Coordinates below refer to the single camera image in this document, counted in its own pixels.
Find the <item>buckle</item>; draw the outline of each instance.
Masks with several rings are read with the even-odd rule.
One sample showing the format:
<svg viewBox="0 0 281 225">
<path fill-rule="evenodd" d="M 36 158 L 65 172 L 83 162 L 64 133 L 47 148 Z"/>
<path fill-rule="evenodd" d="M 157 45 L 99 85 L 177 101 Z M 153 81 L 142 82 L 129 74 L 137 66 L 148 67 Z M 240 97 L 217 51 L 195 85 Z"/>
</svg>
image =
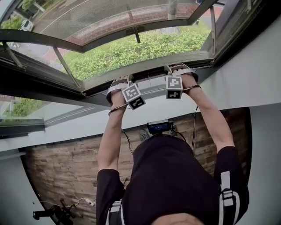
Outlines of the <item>buckle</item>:
<svg viewBox="0 0 281 225">
<path fill-rule="evenodd" d="M 233 192 L 230 189 L 224 189 L 222 191 L 223 196 L 223 205 L 224 206 L 233 206 Z"/>
<path fill-rule="evenodd" d="M 122 201 L 115 201 L 112 206 L 121 206 L 122 205 Z"/>
</svg>

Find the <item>cable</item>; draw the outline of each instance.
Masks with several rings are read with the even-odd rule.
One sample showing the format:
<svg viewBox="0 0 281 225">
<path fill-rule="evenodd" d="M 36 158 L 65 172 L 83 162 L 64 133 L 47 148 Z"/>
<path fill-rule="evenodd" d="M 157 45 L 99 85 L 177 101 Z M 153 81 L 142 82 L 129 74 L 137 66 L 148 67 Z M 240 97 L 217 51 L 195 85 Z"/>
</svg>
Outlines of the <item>cable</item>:
<svg viewBox="0 0 281 225">
<path fill-rule="evenodd" d="M 185 138 L 184 138 L 184 136 L 180 133 L 180 132 L 178 132 L 178 131 L 175 131 L 174 129 L 171 129 L 173 132 L 176 132 L 176 133 L 178 133 L 183 139 L 184 139 L 184 141 L 187 143 L 187 141 L 185 140 Z"/>
<path fill-rule="evenodd" d="M 83 200 L 83 199 L 86 199 L 86 198 L 81 198 L 81 199 L 79 199 L 79 200 L 78 200 L 78 203 L 75 204 L 75 206 L 77 206 L 77 205 L 80 203 L 80 201 Z M 47 202 L 47 203 L 52 204 L 52 205 L 55 205 L 55 206 L 63 207 L 63 206 L 60 206 L 60 205 L 57 205 L 57 204 L 54 204 L 54 203 L 51 203 L 51 202 Z"/>
<path fill-rule="evenodd" d="M 124 107 L 124 106 L 127 106 L 127 105 L 128 105 L 128 103 L 126 103 L 126 104 L 124 104 L 124 105 L 120 105 L 120 106 L 116 107 L 115 109 L 110 110 L 110 112 L 108 113 L 108 116 L 110 116 L 110 114 L 111 114 L 112 112 L 114 112 L 114 111 L 116 111 L 116 110 L 118 110 L 118 109 L 129 109 L 128 107 Z"/>
<path fill-rule="evenodd" d="M 201 88 L 200 87 L 200 85 L 194 85 L 194 86 L 192 86 L 192 87 L 188 87 L 188 88 L 186 88 L 186 89 L 183 89 L 183 91 L 188 91 L 188 90 L 190 90 L 190 89 L 192 89 L 192 88 L 195 88 L 195 87 L 199 87 L 199 88 Z"/>
<path fill-rule="evenodd" d="M 126 181 L 127 181 L 127 179 L 128 179 L 129 177 L 126 177 L 125 181 L 123 182 L 123 185 L 126 183 Z"/>
<path fill-rule="evenodd" d="M 193 155 L 194 155 L 194 151 L 193 151 L 193 148 L 194 148 L 194 141 L 195 141 L 195 119 L 196 119 L 196 112 L 197 112 L 197 109 L 198 109 L 198 106 L 196 106 L 196 110 L 195 110 L 195 113 L 194 113 L 194 120 L 193 120 L 193 138 L 192 138 L 192 147 L 191 147 L 191 150 L 193 152 Z"/>
<path fill-rule="evenodd" d="M 131 153 L 132 153 L 132 155 L 133 155 L 133 151 L 132 151 L 132 149 L 131 149 L 131 141 L 130 141 L 129 137 L 127 136 L 127 134 L 125 133 L 125 131 L 124 131 L 123 129 L 121 129 L 121 130 L 122 130 L 122 132 L 125 134 L 125 136 L 126 136 L 126 138 L 127 138 L 127 140 L 128 140 L 128 143 L 129 143 L 129 150 L 131 151 Z"/>
</svg>

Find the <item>backpack strap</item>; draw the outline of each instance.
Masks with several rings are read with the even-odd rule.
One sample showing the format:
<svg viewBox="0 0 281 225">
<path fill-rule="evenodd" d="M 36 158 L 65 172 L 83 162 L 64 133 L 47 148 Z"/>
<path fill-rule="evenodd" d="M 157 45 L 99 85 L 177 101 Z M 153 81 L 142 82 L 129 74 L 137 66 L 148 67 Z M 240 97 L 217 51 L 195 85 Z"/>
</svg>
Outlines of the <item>backpack strap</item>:
<svg viewBox="0 0 281 225">
<path fill-rule="evenodd" d="M 125 225 L 122 201 L 115 201 L 108 210 L 105 225 Z"/>
<path fill-rule="evenodd" d="M 220 215 L 219 225 L 223 225 L 224 213 L 229 206 L 236 204 L 235 215 L 233 219 L 233 225 L 236 224 L 239 210 L 240 210 L 240 199 L 237 192 L 233 192 L 230 187 L 230 172 L 226 171 L 221 173 L 221 195 L 220 195 Z"/>
</svg>

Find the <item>shrub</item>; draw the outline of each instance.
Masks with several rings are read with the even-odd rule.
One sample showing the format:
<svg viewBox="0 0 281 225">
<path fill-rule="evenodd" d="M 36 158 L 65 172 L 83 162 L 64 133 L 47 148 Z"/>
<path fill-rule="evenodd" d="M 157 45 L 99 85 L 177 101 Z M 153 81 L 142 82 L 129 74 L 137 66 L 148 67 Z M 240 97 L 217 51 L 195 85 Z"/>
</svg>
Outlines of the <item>shrub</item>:
<svg viewBox="0 0 281 225">
<path fill-rule="evenodd" d="M 32 112 L 40 109 L 44 105 L 44 101 L 22 98 L 20 102 L 14 104 L 14 110 L 11 116 L 28 116 Z"/>
<path fill-rule="evenodd" d="M 73 75 L 80 79 L 89 79 L 109 70 L 136 62 L 197 51 L 203 45 L 209 30 L 181 31 L 180 34 L 159 34 L 157 31 L 141 33 L 141 43 L 131 37 L 100 46 L 83 55 L 67 53 L 64 55 Z"/>
<path fill-rule="evenodd" d="M 34 3 L 34 0 L 24 0 L 22 4 L 22 8 L 24 10 L 28 9 L 32 4 Z"/>
<path fill-rule="evenodd" d="M 22 26 L 22 18 L 19 16 L 14 16 L 1 24 L 1 28 L 3 29 L 15 29 L 18 30 Z"/>
<path fill-rule="evenodd" d="M 42 7 L 44 9 L 48 9 L 49 7 L 53 6 L 55 3 L 57 3 L 60 0 L 48 0 Z"/>
</svg>

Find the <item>display screen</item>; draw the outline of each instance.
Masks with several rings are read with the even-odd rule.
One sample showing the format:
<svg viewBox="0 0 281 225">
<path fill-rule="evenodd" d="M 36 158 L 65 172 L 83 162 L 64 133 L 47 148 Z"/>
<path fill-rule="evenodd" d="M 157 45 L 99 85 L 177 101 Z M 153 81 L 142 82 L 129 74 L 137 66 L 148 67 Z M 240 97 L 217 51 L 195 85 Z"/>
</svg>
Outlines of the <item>display screen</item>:
<svg viewBox="0 0 281 225">
<path fill-rule="evenodd" d="M 169 130 L 169 125 L 167 123 L 149 126 L 149 131 L 151 133 L 164 132 L 168 130 Z"/>
</svg>

